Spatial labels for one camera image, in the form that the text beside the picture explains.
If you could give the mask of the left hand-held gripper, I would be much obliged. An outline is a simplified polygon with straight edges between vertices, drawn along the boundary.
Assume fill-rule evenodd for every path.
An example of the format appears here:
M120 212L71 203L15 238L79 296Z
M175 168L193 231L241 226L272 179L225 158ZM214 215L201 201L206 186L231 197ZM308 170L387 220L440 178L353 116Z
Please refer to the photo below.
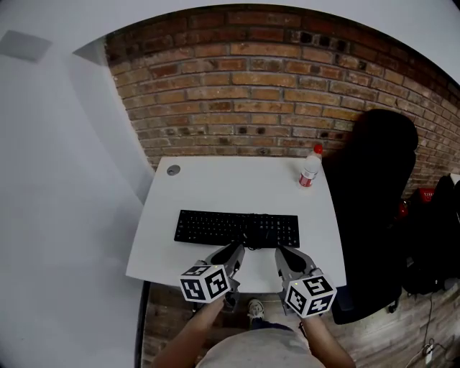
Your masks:
M207 256L205 264L194 265L179 276L180 289L184 299L193 304L192 311L199 311L222 296L223 311L235 311L240 283L234 276L241 268L244 254L244 245L228 244Z

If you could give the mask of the person's left forearm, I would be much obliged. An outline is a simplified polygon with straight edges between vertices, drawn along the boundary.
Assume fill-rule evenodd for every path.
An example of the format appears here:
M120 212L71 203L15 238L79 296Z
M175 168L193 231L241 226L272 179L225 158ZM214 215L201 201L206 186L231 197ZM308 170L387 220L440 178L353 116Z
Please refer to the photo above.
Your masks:
M224 296L202 307L155 356L152 368L193 368L223 306Z

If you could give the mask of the black office chair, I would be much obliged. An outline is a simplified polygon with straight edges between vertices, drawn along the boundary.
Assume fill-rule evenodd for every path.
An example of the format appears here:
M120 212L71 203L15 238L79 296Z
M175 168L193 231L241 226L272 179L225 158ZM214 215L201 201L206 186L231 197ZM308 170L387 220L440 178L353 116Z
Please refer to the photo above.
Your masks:
M397 307L404 257L393 224L417 146L408 117L372 109L358 117L344 148L323 159L346 272L332 305L338 325Z

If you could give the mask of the grey wall panel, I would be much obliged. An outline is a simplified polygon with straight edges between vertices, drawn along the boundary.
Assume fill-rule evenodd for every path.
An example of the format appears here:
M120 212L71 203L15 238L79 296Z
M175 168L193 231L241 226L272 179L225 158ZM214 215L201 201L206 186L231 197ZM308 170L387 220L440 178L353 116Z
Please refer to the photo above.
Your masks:
M51 41L41 37L8 30L0 39L0 55L38 63L51 45Z

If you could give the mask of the person's grey shirt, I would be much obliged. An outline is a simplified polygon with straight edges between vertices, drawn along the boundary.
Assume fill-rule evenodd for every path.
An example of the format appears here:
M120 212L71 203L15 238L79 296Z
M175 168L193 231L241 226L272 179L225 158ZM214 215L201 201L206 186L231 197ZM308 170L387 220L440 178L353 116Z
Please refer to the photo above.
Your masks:
M324 368L293 331L262 328L224 339L196 368Z

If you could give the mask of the person's white shoe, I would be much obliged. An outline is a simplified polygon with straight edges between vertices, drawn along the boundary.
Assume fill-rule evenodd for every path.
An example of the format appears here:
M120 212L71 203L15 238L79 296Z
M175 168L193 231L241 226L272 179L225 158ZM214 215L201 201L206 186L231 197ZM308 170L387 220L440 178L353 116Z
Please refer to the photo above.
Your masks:
M256 298L252 298L248 303L247 316L252 321L253 319L265 319L265 309L262 302Z

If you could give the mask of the white table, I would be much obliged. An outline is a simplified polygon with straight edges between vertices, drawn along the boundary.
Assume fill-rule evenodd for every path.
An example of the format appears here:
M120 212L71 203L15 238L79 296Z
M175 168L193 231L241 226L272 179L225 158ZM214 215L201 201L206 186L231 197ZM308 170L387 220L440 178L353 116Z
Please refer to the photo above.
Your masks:
M346 284L333 201L324 172L309 188L298 179L304 161L289 157L164 157L155 173L126 269L139 280L174 287L179 276L213 252L174 240L182 210L298 217L300 250L336 287ZM167 168L179 165L175 176Z

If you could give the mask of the black computer keyboard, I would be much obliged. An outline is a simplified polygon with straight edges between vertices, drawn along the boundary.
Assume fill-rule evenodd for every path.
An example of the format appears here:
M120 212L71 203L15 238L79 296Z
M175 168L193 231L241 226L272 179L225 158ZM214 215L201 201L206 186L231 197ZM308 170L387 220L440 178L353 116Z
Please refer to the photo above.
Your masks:
M180 212L174 240L177 242L249 249L298 248L298 217L261 213L210 211Z

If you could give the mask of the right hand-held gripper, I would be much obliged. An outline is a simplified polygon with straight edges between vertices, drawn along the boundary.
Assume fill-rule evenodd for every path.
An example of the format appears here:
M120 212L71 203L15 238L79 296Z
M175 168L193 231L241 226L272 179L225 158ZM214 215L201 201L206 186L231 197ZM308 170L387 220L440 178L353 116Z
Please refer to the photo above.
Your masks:
M279 296L286 315L310 318L331 309L337 289L307 254L297 248L279 247L275 263L282 278ZM291 271L302 274L291 275Z

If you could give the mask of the clear red-capped plastic bottle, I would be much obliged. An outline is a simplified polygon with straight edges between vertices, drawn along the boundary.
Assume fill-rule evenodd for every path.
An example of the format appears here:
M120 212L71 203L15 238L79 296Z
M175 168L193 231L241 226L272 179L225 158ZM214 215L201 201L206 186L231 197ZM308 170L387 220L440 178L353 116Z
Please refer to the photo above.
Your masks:
M321 144L316 144L313 151L305 158L303 169L298 180L302 187L308 188L312 186L321 168L322 153L323 146Z

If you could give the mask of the black baseboard strip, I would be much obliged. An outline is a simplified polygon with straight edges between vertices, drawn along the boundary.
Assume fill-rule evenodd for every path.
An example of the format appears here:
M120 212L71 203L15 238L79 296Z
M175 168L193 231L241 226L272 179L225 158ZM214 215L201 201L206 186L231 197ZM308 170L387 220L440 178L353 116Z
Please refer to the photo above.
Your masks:
M134 347L134 368L142 368L142 346L144 336L145 316L147 312L148 300L150 293L150 282L144 281L142 293L139 302L139 312L136 329L136 339Z

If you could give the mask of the person's right forearm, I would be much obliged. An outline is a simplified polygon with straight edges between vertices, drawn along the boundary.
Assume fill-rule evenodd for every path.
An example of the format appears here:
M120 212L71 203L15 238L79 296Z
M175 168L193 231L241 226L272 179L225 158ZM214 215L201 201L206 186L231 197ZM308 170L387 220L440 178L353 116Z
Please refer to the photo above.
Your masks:
M301 323L311 354L325 368L356 368L354 360L333 337L320 316L302 318Z

